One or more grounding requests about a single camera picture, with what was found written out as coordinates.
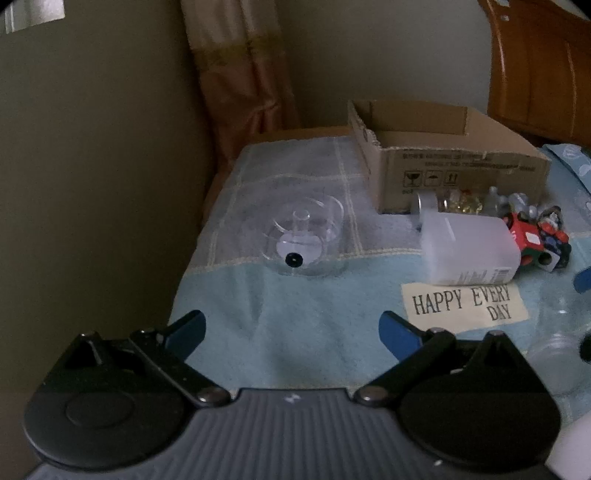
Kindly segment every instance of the light blue towel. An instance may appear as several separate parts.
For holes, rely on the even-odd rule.
[[[274,155],[280,156],[280,145],[263,145],[271,145]],[[243,166],[242,159],[236,168]],[[269,181],[285,181],[285,177],[277,175],[276,180]],[[239,201],[238,194],[231,198],[241,188],[240,181],[238,186],[234,182],[236,177],[224,193],[230,196],[225,205]],[[579,182],[555,162],[549,198],[562,205],[567,229],[574,232],[569,265],[572,273],[591,265],[591,217],[584,206],[589,194],[585,192],[585,197],[579,197],[579,190]],[[206,259],[207,253],[211,253],[212,232],[229,233],[233,220],[225,213],[225,209],[218,210],[210,220],[206,229],[209,233],[200,239],[198,247],[203,253],[196,253],[194,259]],[[384,234],[391,236],[397,235],[394,222],[408,222],[406,216],[376,217],[391,223],[390,230],[383,228]],[[404,230],[407,238],[413,234]],[[219,245],[223,239],[217,238],[216,242]],[[189,310],[199,309],[207,318],[205,340],[187,363],[230,390],[355,388],[368,382],[396,363],[379,341],[381,313],[393,310],[406,317],[400,285],[424,280],[420,252],[411,246],[344,255],[340,260],[346,262],[344,272],[325,278],[281,276],[248,255],[210,265],[194,263],[179,286],[171,315],[176,320]],[[529,347],[535,329],[540,285],[552,279],[551,273],[536,268],[523,271],[516,278],[530,320],[501,328],[522,350]],[[480,339],[483,335],[482,330],[471,330],[460,337]],[[560,402],[566,423],[591,409],[591,395]]]
[[[591,158],[578,145],[561,143],[558,145],[544,145],[545,151],[550,151],[577,176],[588,192],[591,192]]]

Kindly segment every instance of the cardboard box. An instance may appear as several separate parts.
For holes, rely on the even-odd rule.
[[[413,191],[527,194],[538,203],[550,160],[522,136],[464,106],[353,100],[349,124],[380,213],[410,210]]]

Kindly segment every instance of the clear glass bowl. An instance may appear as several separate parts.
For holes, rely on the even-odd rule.
[[[284,275],[340,272],[345,210],[332,196],[305,197],[282,205],[259,232],[267,266]]]

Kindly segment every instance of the bed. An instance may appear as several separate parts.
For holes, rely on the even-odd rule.
[[[495,40],[489,114],[524,134],[591,145],[591,83],[580,80],[591,79],[589,23],[549,1],[510,2],[480,0]],[[548,15],[557,22],[551,31],[539,24]],[[404,316],[401,285],[423,278],[418,233],[408,216],[375,213],[363,182],[346,127],[259,136],[232,171],[218,174],[171,314],[174,321],[199,309],[207,317],[191,366],[236,390],[355,388],[396,363],[379,341],[378,319],[384,310]],[[295,192],[343,200],[341,275],[286,277],[263,264],[245,219],[269,215]],[[591,265],[588,202],[589,192],[555,158],[544,203],[563,208],[573,245],[570,272]],[[516,278],[529,317],[500,328],[522,351],[531,343],[548,275],[530,270]],[[474,325],[460,337],[481,338],[484,331]],[[559,398],[564,424],[591,410],[587,390]]]

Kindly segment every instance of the beige wall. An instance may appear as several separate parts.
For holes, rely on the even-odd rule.
[[[555,0],[571,12],[570,0]],[[486,112],[491,31],[477,0],[278,0],[307,127],[343,125],[349,98],[406,98]]]
[[[212,176],[180,7],[69,0],[0,38],[0,477],[77,333],[167,320]]]

